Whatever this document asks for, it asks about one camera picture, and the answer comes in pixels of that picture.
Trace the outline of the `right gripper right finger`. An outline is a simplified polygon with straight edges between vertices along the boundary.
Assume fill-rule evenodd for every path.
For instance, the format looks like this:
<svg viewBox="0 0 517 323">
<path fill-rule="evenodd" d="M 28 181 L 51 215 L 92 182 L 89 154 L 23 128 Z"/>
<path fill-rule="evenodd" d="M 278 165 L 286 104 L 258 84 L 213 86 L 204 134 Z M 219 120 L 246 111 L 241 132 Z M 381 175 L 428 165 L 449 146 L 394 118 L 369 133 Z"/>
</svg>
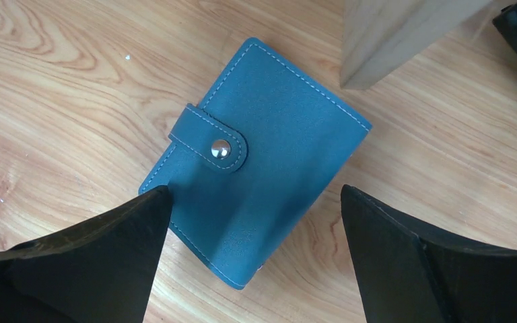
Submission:
<svg viewBox="0 0 517 323">
<path fill-rule="evenodd" d="M 517 322 L 517 250 L 452 233 L 349 185 L 341 216 L 368 322 Z"/>
</svg>

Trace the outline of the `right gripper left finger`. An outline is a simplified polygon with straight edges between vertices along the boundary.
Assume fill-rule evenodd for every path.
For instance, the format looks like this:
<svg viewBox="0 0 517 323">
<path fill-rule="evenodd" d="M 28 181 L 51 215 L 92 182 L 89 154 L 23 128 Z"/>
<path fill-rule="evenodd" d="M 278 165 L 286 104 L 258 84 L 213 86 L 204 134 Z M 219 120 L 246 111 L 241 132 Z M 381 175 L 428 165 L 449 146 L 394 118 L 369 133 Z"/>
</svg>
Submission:
<svg viewBox="0 0 517 323">
<path fill-rule="evenodd" d="M 0 322 L 142 322 L 172 203 L 157 186 L 0 251 Z"/>
</svg>

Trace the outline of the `blue leather card holder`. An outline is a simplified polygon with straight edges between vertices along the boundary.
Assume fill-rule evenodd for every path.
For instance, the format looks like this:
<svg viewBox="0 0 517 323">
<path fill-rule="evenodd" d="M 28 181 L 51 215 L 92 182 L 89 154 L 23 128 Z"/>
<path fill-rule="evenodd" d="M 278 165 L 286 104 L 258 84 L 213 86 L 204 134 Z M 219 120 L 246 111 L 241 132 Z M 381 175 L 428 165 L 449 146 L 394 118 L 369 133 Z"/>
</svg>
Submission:
<svg viewBox="0 0 517 323">
<path fill-rule="evenodd" d="M 372 126 L 258 38 L 247 39 L 139 187 L 168 187 L 170 229 L 243 289 Z"/>
</svg>

